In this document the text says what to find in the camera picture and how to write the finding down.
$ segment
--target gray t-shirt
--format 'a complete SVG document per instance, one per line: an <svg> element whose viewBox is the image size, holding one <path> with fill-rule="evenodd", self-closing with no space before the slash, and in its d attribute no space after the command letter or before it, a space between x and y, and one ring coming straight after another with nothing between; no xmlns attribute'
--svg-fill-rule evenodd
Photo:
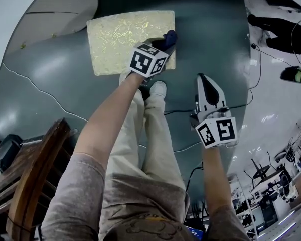
<svg viewBox="0 0 301 241"><path fill-rule="evenodd" d="M187 193L177 186L122 174L108 176L105 182L105 171L96 160L74 154L41 233L44 240L195 240L182 224L188 206ZM228 206L210 216L206 238L249 240Z"/></svg>

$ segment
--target black pants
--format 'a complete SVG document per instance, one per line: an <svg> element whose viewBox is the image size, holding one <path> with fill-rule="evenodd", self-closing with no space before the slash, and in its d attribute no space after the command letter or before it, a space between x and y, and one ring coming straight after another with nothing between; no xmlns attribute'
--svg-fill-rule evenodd
<svg viewBox="0 0 301 241"><path fill-rule="evenodd" d="M255 15L249 15L247 19L251 25L271 31L277 35L277 38L268 38L266 40L268 47L287 53L293 53L294 48L297 54L301 54L301 25L296 25L296 23L284 19L256 17Z"/></svg>

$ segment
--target white cable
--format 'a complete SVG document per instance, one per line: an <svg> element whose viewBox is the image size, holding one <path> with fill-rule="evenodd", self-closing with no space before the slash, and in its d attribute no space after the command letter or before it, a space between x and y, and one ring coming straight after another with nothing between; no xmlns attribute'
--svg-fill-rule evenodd
<svg viewBox="0 0 301 241"><path fill-rule="evenodd" d="M80 117L80 116L78 116L78 115L76 115L76 114L74 114L74 113L71 113L71 112L66 111L66 110L61 106L61 104L56 100L56 98L55 98L53 95L51 95L51 94L49 94L49 93L47 93L47 92L44 92L44 91L38 89L37 86L32 82L32 80L31 80L29 77L23 76L23 75L21 75L21 74L19 74L19 73L16 73L16 72L13 71L13 70L10 70L10 69L5 65L4 62L2 62L2 65L3 65L9 72L12 72L12 73L14 73L15 75L18 75L18 76L20 76L20 77L22 77L22 78L27 79L27 80L32 84L32 86L34 86L34 87L36 88L36 90L38 90L39 92L41 92L41 93L43 93L43 94L46 94L46 95L50 96L50 97L51 97L51 98L59 105L59 107L60 107L66 114L75 116L75 117L77 117L77 118L79 118L79 119L82 119L82 120L85 121L85 122L88 122L88 120L86 120L85 118ZM179 152L186 151L187 149L189 149L189 148L191 148L191 147L193 147L193 146L195 146L195 145L197 145L197 144L199 144L199 143L200 143L200 142L196 142L196 143L191 144L190 146L188 146L188 147L186 147L186 148L184 148L184 149L174 151L174 153L179 153ZM138 144L138 145L139 145L140 147L144 147L144 148L147 149L147 147L144 146L144 145L141 145L141 144Z"/></svg>
<svg viewBox="0 0 301 241"><path fill-rule="evenodd" d="M61 106L61 104L56 100L56 98L55 98L53 95L51 95L51 94L49 94L49 93L47 93L47 92L44 92L44 91L38 89L37 86L32 82L32 80L31 80L30 78L28 78L28 77L26 77L26 76L23 76L23 75L21 75L21 74L19 74L19 73L16 73L16 72L13 71L13 70L10 70L10 69L5 65L4 62L2 62L2 64L3 64L3 66L4 66L9 72L12 72L12 73L14 73L14 74L16 74L16 75L18 75L18 76L20 76L20 77L22 77L22 78L26 78L28 81L30 81L30 83L36 88L36 90L38 90L39 92L41 92L41 93L43 93L43 94L46 94L46 95L50 96L53 100L56 101L56 103L59 105L59 107L60 107L66 114L73 115L73 116L75 116L75 117L77 117L77 118L79 118L79 119L82 119L82 120L85 121L85 122L88 121L88 120L86 120L86 119L83 118L83 117L80 117L80 116L78 116L78 115L76 115L76 114L74 114L74 113L71 113L71 112L66 111L66 110Z"/></svg>
<svg viewBox="0 0 301 241"><path fill-rule="evenodd" d="M297 54L296 54L295 51L294 51L294 48L293 48L293 42L292 42L293 31L294 31L294 29L296 28L296 26L299 25L300 22L301 22L301 20L300 20L300 21L294 26L294 28L292 29L292 32L291 32L291 47L292 47L292 50L293 50L293 52L294 52L294 54L295 54L295 56L296 56L298 62L299 62L300 65L301 65L301 62L300 62L300 60L299 60L299 57L297 56Z"/></svg>

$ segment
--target forearm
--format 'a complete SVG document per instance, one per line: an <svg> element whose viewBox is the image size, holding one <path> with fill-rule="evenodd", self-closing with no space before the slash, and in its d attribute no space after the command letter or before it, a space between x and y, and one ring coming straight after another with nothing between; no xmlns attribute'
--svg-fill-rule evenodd
<svg viewBox="0 0 301 241"><path fill-rule="evenodd" d="M203 151L205 199L210 215L223 205L231 205L231 189L223 169L219 148Z"/></svg>
<svg viewBox="0 0 301 241"><path fill-rule="evenodd" d="M143 77L131 74L95 111L83 128L74 152L94 157L104 169Z"/></svg>

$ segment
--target fiducial marker cube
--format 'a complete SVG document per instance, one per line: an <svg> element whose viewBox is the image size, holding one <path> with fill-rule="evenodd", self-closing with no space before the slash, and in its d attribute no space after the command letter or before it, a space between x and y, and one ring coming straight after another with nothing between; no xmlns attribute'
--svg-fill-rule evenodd
<svg viewBox="0 0 301 241"><path fill-rule="evenodd" d="M130 69L146 78L159 74L169 55L142 42L133 47Z"/></svg>
<svg viewBox="0 0 301 241"><path fill-rule="evenodd" d="M217 147L237 140L234 117L207 118L195 129L205 148Z"/></svg>

